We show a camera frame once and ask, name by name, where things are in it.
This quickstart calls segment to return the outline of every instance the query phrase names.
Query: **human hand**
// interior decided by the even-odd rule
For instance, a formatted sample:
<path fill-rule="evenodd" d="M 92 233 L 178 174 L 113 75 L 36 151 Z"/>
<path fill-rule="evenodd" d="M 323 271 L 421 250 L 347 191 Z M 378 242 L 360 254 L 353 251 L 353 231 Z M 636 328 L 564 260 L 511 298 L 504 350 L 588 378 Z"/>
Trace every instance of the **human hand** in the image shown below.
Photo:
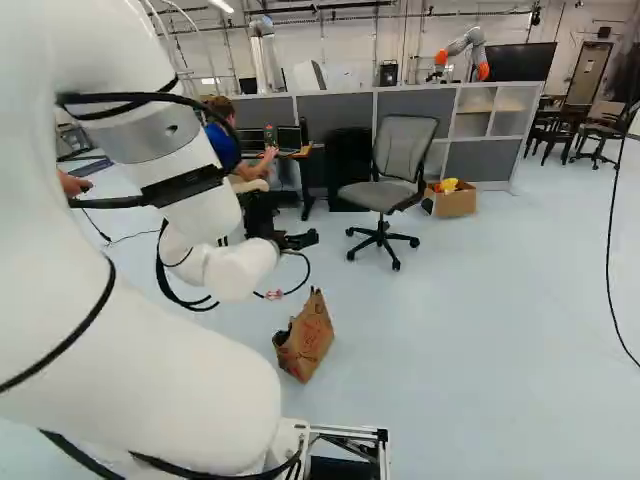
<path fill-rule="evenodd" d="M 278 147 L 272 147 L 269 146 L 267 147 L 267 149 L 264 151 L 264 158 L 271 162 L 274 158 L 276 158 L 276 156 L 278 155 L 278 152 L 280 152 L 280 150 L 278 149 Z"/>
<path fill-rule="evenodd" d="M 87 192 L 93 187 L 93 183 L 89 180 L 74 177 L 60 170 L 58 170 L 58 179 L 62 184 L 62 190 L 64 190 L 65 195 L 69 198 Z"/>

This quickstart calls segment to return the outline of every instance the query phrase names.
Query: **brown paper bag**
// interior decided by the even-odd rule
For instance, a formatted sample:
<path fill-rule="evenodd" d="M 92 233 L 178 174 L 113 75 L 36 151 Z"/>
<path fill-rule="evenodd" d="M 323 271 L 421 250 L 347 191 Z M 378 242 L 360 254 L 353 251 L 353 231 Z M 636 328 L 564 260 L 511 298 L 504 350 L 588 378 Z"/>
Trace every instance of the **brown paper bag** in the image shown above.
<path fill-rule="evenodd" d="M 273 336 L 273 346 L 280 368 L 302 383 L 307 383 L 327 354 L 333 342 L 333 325 L 319 289 L 311 287 L 311 295 L 302 312 L 292 318 L 289 330 Z"/>

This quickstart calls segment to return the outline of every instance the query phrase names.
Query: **cardboard box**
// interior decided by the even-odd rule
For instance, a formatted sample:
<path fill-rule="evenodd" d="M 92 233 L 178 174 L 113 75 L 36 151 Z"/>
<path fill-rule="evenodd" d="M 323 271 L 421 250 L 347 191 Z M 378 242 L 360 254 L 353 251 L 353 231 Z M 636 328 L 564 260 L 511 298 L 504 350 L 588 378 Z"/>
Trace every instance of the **cardboard box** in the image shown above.
<path fill-rule="evenodd" d="M 463 182 L 458 182 L 457 190 L 445 195 L 444 193 L 436 193 L 433 183 L 427 184 L 424 191 L 425 200 L 422 201 L 424 208 L 429 215 L 436 217 L 461 217 L 476 212 L 476 187 Z"/>

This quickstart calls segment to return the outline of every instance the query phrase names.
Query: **black screen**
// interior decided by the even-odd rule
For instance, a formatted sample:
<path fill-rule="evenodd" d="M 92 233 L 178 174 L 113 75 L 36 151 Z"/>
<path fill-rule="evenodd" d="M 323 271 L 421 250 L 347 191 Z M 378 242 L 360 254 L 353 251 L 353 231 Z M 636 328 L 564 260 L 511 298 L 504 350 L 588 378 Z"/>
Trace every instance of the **black screen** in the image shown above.
<path fill-rule="evenodd" d="M 487 82 L 544 82 L 547 80 L 556 42 L 486 47 Z"/>
<path fill-rule="evenodd" d="M 245 95 L 255 95 L 258 93 L 258 81 L 256 77 L 241 78 L 239 81 L 240 90 Z"/>
<path fill-rule="evenodd" d="M 278 127 L 277 138 L 280 148 L 299 150 L 302 147 L 300 127 Z"/>
<path fill-rule="evenodd" d="M 261 128 L 241 128 L 236 133 L 242 151 L 264 150 L 264 131 Z"/>

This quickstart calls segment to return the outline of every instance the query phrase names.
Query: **blue shirt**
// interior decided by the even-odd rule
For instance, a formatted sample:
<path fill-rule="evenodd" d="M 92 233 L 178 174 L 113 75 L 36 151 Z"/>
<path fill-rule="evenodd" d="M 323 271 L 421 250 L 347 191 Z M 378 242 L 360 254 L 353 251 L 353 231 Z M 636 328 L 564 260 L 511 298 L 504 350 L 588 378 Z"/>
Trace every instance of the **blue shirt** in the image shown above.
<path fill-rule="evenodd" d="M 238 152 L 233 139 L 217 123 L 210 123 L 204 128 L 204 131 L 222 166 L 227 170 L 234 167 Z"/>

